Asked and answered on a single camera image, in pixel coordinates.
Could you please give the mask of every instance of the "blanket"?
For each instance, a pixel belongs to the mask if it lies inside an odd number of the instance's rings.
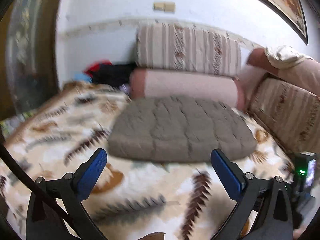
[[[107,148],[112,126],[129,103],[124,93],[106,85],[77,84],[28,119],[5,146],[33,180],[39,176],[60,179],[86,162],[97,147]],[[290,179],[293,165],[273,138],[253,119],[236,113],[250,128],[257,147],[235,163],[258,178]],[[31,192],[1,160],[0,193],[25,238]],[[166,240],[192,240],[209,239],[235,202],[210,163],[151,163],[108,155],[107,165],[82,204],[110,240],[135,240],[154,232],[165,233]],[[252,212],[244,234],[254,218]]]

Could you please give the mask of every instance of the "gray pillow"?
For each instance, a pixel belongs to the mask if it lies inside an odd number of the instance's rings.
[[[109,154],[155,162],[209,162],[220,148],[232,161],[249,156],[256,140],[221,102],[189,97],[140,98],[118,117]]]

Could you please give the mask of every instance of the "white wall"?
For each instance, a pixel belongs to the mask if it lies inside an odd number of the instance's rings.
[[[154,1],[175,2],[176,13],[153,11]],[[127,18],[171,18],[207,24],[262,46],[290,45],[320,61],[319,23],[308,3],[305,0],[301,3],[309,45],[305,45],[278,14],[258,0],[61,0],[56,42],[59,82],[72,78],[76,71],[96,60],[126,62],[133,59],[137,27],[113,25]],[[89,31],[88,25],[97,27]]]

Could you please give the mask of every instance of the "device screen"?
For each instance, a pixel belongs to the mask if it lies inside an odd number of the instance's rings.
[[[307,172],[304,188],[311,187],[313,180],[315,178],[315,169],[316,169],[316,160],[313,159],[308,163],[308,172]]]

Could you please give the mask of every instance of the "black picture frame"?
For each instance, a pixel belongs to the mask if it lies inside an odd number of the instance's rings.
[[[289,24],[290,27],[294,29],[294,31],[300,36],[300,38],[304,41],[304,43],[308,45],[307,23],[306,23],[306,18],[305,18],[300,0],[298,0],[298,2],[300,4],[301,11],[302,11],[303,22],[306,30],[306,36],[304,35],[303,32],[300,31],[300,29],[294,24],[294,22],[289,17],[287,17],[287,15],[285,15],[275,4],[273,4],[269,0],[260,0],[260,1],[263,2],[265,5],[267,5],[269,8],[271,8],[273,11],[275,11],[282,19],[284,19],[286,23]]]

